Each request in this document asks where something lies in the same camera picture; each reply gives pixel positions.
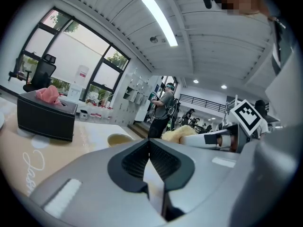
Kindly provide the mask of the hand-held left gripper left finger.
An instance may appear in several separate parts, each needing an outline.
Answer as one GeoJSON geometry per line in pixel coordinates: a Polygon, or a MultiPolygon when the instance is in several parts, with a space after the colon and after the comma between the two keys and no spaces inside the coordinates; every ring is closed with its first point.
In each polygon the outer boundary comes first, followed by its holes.
{"type": "Polygon", "coordinates": [[[29,212],[45,227],[160,227],[165,219],[146,192],[127,192],[110,178],[110,159],[137,144],[78,157],[44,179],[29,196],[29,212]]]}

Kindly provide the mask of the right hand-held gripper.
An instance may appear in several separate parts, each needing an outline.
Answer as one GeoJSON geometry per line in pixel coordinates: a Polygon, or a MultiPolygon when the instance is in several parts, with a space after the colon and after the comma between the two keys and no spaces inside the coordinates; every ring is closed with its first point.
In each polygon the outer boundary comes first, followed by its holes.
{"type": "MultiPolygon", "coordinates": [[[[261,115],[247,101],[243,100],[229,111],[229,122],[238,125],[236,153],[241,153],[244,145],[253,139],[254,132],[261,123],[261,115]]],[[[231,146],[230,131],[220,130],[183,137],[183,144],[196,148],[219,148],[231,146]]]]}

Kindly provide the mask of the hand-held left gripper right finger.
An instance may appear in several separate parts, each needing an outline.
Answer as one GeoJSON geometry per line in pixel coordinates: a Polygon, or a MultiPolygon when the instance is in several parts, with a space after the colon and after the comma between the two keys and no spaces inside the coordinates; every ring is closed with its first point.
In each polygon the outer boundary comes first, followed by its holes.
{"type": "Polygon", "coordinates": [[[210,197],[236,166],[240,154],[150,139],[149,159],[163,182],[161,218],[168,223],[210,197]]]}

